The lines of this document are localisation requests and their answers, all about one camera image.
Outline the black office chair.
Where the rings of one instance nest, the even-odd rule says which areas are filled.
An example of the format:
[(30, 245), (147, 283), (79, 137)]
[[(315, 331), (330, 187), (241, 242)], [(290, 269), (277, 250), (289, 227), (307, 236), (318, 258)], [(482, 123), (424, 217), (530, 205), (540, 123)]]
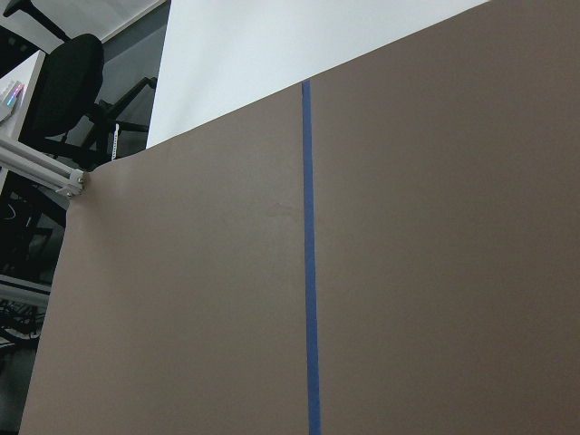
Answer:
[(109, 137), (120, 131), (147, 132), (147, 125), (118, 116), (145, 87), (158, 79), (144, 77), (115, 103), (98, 100), (103, 83), (104, 47), (94, 34), (68, 36), (31, 1), (11, 1), (3, 16), (22, 11), (63, 42), (45, 56), (19, 140), (42, 153), (65, 157), (82, 169), (111, 160)]

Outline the aluminium frame rail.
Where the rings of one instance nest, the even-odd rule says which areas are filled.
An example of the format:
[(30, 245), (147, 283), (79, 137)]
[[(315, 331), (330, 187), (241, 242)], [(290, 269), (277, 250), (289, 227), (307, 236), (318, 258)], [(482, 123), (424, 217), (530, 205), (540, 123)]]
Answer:
[(60, 195), (73, 197), (82, 193), (84, 172), (81, 169), (74, 169), (4, 134), (1, 135), (1, 166)]

